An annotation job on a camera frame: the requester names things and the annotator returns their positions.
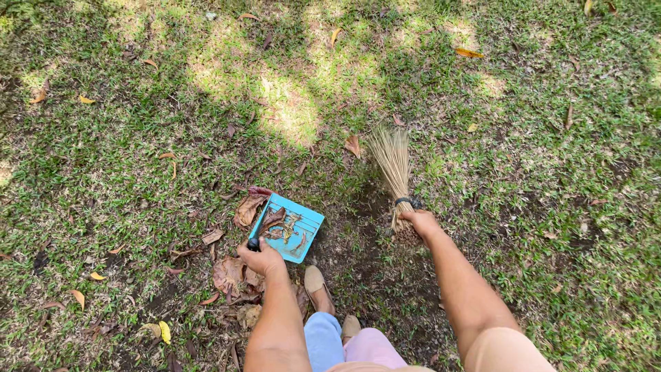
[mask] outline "black handle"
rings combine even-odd
[[[261,252],[259,250],[259,239],[258,238],[248,239],[248,249],[253,252]]]

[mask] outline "green grass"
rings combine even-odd
[[[4,5],[3,370],[147,371],[171,350],[187,371],[218,370],[241,333],[223,299],[194,306],[214,292],[209,254],[178,261],[175,278],[167,248],[192,247],[218,223],[217,252],[231,254],[245,237],[231,224],[243,194],[221,196],[252,184],[327,216],[306,263],[321,267],[340,317],[388,332],[410,363],[438,353],[431,368],[460,370],[428,253],[391,243],[369,155],[344,149],[393,114],[411,137],[412,193],[551,363],[659,370],[661,6],[614,2],[614,16],[597,2],[586,17],[575,2],[391,1],[380,17],[382,4],[354,3]],[[244,12],[261,22],[237,22]],[[28,103],[46,78],[46,100]],[[278,146],[284,170],[273,175]],[[173,180],[163,152],[176,154]],[[300,282],[303,266],[290,269]],[[88,280],[93,271],[108,279]],[[70,289],[86,295],[84,311]],[[46,301],[67,310],[40,309]],[[112,330],[92,341],[83,331],[101,314]],[[148,349],[137,328],[158,320],[173,343]]]

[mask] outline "person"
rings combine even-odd
[[[404,212],[400,218],[413,223],[432,253],[466,372],[554,371],[432,213]],[[266,278],[264,307],[248,340],[244,372],[431,371],[408,366],[383,333],[361,330],[355,316],[347,316],[340,328],[328,287],[315,266],[306,268],[304,286],[316,312],[303,327],[284,260],[263,238],[260,250],[248,250],[245,242],[238,248],[248,267]]]

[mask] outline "hand broom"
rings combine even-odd
[[[384,127],[378,127],[368,140],[368,146],[381,168],[390,195],[395,199],[391,223],[391,228],[395,232],[393,240],[408,246],[419,244],[420,236],[413,229],[413,224],[399,218],[402,212],[413,210],[411,200],[408,198],[410,176],[408,134],[404,130],[390,133]]]

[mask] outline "pants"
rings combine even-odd
[[[333,315],[316,312],[307,320],[305,344],[312,372],[325,372],[345,361],[370,361],[390,369],[406,367],[388,339],[376,328],[365,328],[342,346],[342,328]]]

